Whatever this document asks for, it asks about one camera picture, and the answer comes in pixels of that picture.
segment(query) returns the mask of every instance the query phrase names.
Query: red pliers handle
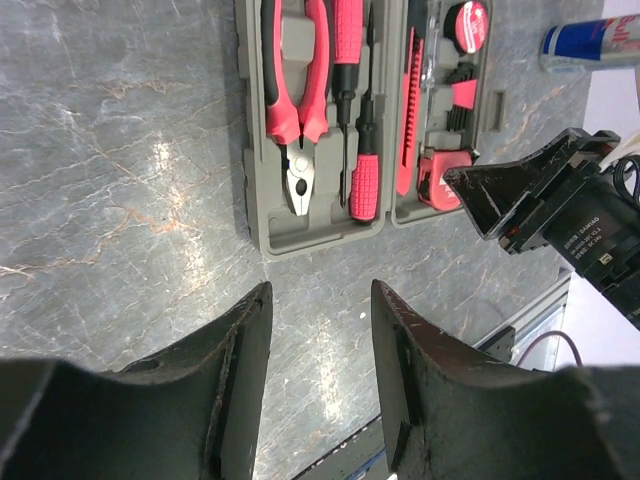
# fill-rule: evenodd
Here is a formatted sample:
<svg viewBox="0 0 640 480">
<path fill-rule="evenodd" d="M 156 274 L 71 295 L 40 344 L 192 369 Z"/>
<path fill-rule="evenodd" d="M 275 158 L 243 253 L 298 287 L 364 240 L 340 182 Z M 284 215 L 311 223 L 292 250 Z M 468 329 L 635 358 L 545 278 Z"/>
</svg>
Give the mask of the red pliers handle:
<svg viewBox="0 0 640 480">
<path fill-rule="evenodd" d="M 307 70 L 305 94 L 296 108 L 287 91 L 282 65 L 282 0 L 262 1 L 267 135 L 279 145 L 289 145 L 301 135 L 317 143 L 329 130 L 327 95 L 334 56 L 330 0 L 306 0 L 305 11 L 315 25 L 315 45 L 313 61 Z"/>
</svg>

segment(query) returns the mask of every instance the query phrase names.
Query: toolbox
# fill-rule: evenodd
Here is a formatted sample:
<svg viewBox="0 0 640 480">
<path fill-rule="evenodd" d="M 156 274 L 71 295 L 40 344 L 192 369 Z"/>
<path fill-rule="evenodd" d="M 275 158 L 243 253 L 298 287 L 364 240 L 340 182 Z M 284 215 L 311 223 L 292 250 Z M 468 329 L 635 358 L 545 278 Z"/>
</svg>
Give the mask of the toolbox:
<svg viewBox="0 0 640 480">
<path fill-rule="evenodd" d="M 491 35 L 489 1 L 364 0 L 364 4 L 360 2 L 362 12 L 346 16 L 338 12 L 342 16 L 336 21 L 333 7 L 338 1 L 235 2 L 239 70 L 247 81 L 249 145 L 243 158 L 247 217 L 253 242 L 270 260 L 284 260 L 373 237 L 382 230 L 387 216 L 396 228 L 402 228 L 458 210 L 459 202 L 442 180 L 442 174 L 449 167 L 474 162 L 478 158 L 479 133 L 501 127 L 503 92 L 483 95 Z M 310 65 L 319 60 L 325 48 L 322 32 L 318 30 L 323 25 L 317 18 L 318 4 L 327 6 L 325 2 L 329 6 L 330 34 L 344 34 L 344 24 L 355 21 L 361 24 L 362 40 L 357 35 L 350 39 L 360 45 L 360 63 L 348 125 L 341 129 L 338 123 L 334 95 L 328 89 L 329 79 L 327 91 L 321 92 L 327 99 L 328 128 L 323 132 L 317 122 L 311 125 L 313 122 L 306 118 L 313 116 L 307 108 L 308 87 L 322 90 L 317 84 L 312 85 L 314 80 L 309 80 L 308 74 L 311 75 Z M 477 11 L 469 11 L 478 5 L 481 7 Z M 274 8 L 278 10 L 275 22 L 280 23 L 280 29 L 269 27 L 274 21 Z M 370 18 L 372 28 L 367 28 Z M 470 18 L 476 21 L 473 32 L 464 30 Z M 480 36 L 478 20 L 481 21 Z M 274 42 L 279 48 L 267 44 Z M 373 45 L 371 69 L 370 42 Z M 336 56 L 334 48 L 332 44 L 331 64 L 335 70 L 344 52 Z M 281 55 L 281 65 L 278 65 L 279 58 L 273 58 L 278 55 Z M 283 114 L 278 112 L 280 123 L 276 127 L 273 118 L 267 118 L 274 113 L 272 110 L 268 113 L 268 109 L 282 100 L 281 92 L 273 92 L 275 80 L 269 78 L 273 76 L 274 61 L 276 70 L 282 68 L 284 78 L 280 81 L 286 80 L 291 103 L 296 107 L 301 103 L 306 105 L 298 108 L 300 118 L 304 116 L 306 122 L 300 128 L 293 125 L 298 123 L 298 117 L 286 126 Z M 363 96 L 367 99 L 365 94 L 370 83 L 371 101 L 365 109 L 372 108 L 376 128 L 369 128 L 365 143 L 375 152 L 365 152 L 369 155 L 362 155 L 359 160 L 359 137 L 365 135 L 362 131 L 367 127 L 361 130 L 356 125 L 360 127 L 363 123 L 358 123 L 361 104 L 366 103 L 362 99 Z M 283 133 L 283 138 L 276 141 L 274 137 L 289 127 L 297 133 L 284 140 Z M 312 142 L 308 142 L 307 137 L 304 142 L 298 142 L 300 129 L 317 130 L 321 135 L 318 138 L 317 132 L 312 132 L 307 135 L 315 137 Z M 294 136 L 296 140 L 289 146 L 278 145 L 290 142 Z M 346 176 L 343 175 L 345 136 L 348 140 Z M 311 145 L 313 153 L 310 154 L 312 177 L 304 177 L 309 173 L 307 160 L 296 163 L 292 173 L 292 165 L 300 157 L 283 153 L 286 150 L 307 155 L 299 153 L 303 143 L 305 149 L 307 144 L 315 143 Z M 364 160 L 372 162 L 365 165 Z"/>
</svg>

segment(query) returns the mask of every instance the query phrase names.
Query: screwdriver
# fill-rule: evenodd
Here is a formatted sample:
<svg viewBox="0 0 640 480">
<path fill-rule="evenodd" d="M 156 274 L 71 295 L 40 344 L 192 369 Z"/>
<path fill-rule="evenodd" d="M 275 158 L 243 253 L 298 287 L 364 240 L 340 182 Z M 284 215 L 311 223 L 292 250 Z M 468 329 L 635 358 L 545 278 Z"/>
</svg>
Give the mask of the screwdriver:
<svg viewBox="0 0 640 480">
<path fill-rule="evenodd" d="M 364 0 L 333 0 L 335 63 L 331 90 L 338 110 L 338 125 L 344 136 L 340 206 L 347 204 L 348 138 L 351 101 L 356 98 L 358 66 L 362 50 Z"/>
<path fill-rule="evenodd" d="M 369 86 L 362 96 L 358 129 L 358 163 L 353 171 L 351 187 L 351 217 L 361 222 L 370 222 L 378 207 L 378 148 L 373 111 L 373 4 L 369 9 L 367 45 L 369 46 Z"/>
</svg>

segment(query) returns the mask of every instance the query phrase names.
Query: pliers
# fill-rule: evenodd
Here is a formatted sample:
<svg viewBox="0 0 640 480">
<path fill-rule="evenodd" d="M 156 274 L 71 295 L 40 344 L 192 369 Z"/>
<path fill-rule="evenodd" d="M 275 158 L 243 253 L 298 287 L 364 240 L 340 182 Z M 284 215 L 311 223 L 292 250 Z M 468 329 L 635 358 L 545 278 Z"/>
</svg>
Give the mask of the pliers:
<svg viewBox="0 0 640 480">
<path fill-rule="evenodd" d="M 261 7 L 264 94 L 267 135 L 282 147 L 286 190 L 296 215 L 307 215 L 315 179 L 315 144 L 329 130 L 327 96 L 333 68 L 331 0 L 305 0 L 315 24 L 313 60 L 300 106 L 287 91 L 282 63 L 282 0 L 263 0 Z"/>
</svg>

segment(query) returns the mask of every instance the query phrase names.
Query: pliers jaw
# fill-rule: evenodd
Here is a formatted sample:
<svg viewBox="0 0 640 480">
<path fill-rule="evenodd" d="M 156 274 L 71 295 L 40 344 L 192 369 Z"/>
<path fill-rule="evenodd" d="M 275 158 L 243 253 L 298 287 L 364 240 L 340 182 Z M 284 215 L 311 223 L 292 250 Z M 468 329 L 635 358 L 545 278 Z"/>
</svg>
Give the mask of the pliers jaw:
<svg viewBox="0 0 640 480">
<path fill-rule="evenodd" d="M 314 165 L 314 145 L 302 141 L 299 147 L 293 142 L 286 147 L 287 156 L 287 194 L 297 216 L 309 213 L 309 203 L 313 182 L 316 176 Z"/>
</svg>

